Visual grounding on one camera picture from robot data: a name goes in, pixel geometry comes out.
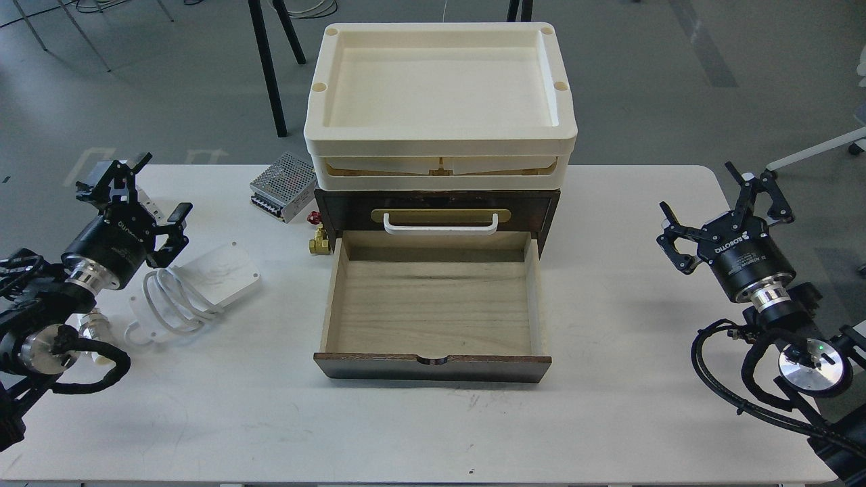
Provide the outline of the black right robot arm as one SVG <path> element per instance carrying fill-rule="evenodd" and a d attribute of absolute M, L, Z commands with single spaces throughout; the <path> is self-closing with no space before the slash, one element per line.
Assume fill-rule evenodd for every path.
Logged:
<path fill-rule="evenodd" d="M 689 275 L 706 263 L 727 299 L 748 305 L 743 325 L 721 319 L 699 330 L 690 351 L 693 369 L 738 413 L 805 435 L 845 485 L 863 486 L 864 406 L 833 422 L 807 398 L 832 398 L 850 388 L 853 367 L 864 367 L 864 335 L 851 326 L 822 335 L 813 321 L 819 290 L 809 281 L 792 285 L 795 269 L 770 228 L 794 216 L 773 172 L 741 175 L 732 163 L 725 166 L 739 185 L 732 210 L 695 228 L 681 225 L 671 207 L 660 204 L 665 219 L 658 244 L 674 267 Z M 721 331 L 750 346 L 740 379 L 754 400 L 732 392 L 706 366 L 704 344 Z"/>

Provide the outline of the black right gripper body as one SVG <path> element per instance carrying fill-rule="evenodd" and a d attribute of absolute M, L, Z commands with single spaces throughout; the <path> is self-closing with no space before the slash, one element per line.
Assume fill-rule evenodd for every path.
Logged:
<path fill-rule="evenodd" d="M 747 216 L 736 224 L 732 212 L 721 214 L 702 226 L 709 233 L 701 241 L 701 259 L 712 269 L 730 302 L 749 301 L 748 289 L 771 278 L 787 285 L 797 275 L 769 235 L 763 218 Z"/>

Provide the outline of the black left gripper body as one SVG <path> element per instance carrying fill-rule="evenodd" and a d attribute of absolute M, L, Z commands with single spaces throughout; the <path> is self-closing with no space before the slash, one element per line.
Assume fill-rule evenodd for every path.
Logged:
<path fill-rule="evenodd" d="M 154 215 L 138 201 L 108 204 L 62 253 L 67 281 L 88 290 L 124 289 L 139 267 L 156 266 L 156 237 L 163 234 Z"/>

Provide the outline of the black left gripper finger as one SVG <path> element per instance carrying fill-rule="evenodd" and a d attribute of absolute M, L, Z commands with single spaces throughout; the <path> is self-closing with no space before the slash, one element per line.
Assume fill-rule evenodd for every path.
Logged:
<path fill-rule="evenodd" d="M 185 235 L 185 219 L 192 208 L 191 202 L 181 202 L 170 214 L 167 224 L 153 224 L 149 230 L 145 231 L 145 261 L 148 267 L 152 269 L 166 268 L 185 249 L 189 243 L 189 238 Z M 166 237 L 160 249 L 155 248 L 158 235 L 165 235 Z"/>
<path fill-rule="evenodd" d="M 75 183 L 78 201 L 95 207 L 99 215 L 112 212 L 145 213 L 139 203 L 135 177 L 152 159 L 151 152 L 143 152 L 132 164 L 120 160 L 101 161 L 83 181 Z"/>

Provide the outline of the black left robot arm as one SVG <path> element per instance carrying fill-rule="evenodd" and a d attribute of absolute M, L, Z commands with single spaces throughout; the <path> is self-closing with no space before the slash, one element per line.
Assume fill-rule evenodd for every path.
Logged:
<path fill-rule="evenodd" d="M 143 264 L 167 267 L 188 244 L 191 203 L 180 203 L 160 225 L 139 201 L 136 176 L 151 159 L 146 152 L 133 164 L 102 161 L 76 183 L 77 200 L 98 214 L 61 261 L 26 248 L 3 259 L 1 293 L 10 307 L 1 315 L 1 368 L 20 377 L 2 386 L 3 449 L 24 439 L 25 413 L 46 392 L 96 394 L 128 373 L 126 352 L 82 336 L 67 320 L 95 308 L 100 291 L 124 289 Z"/>

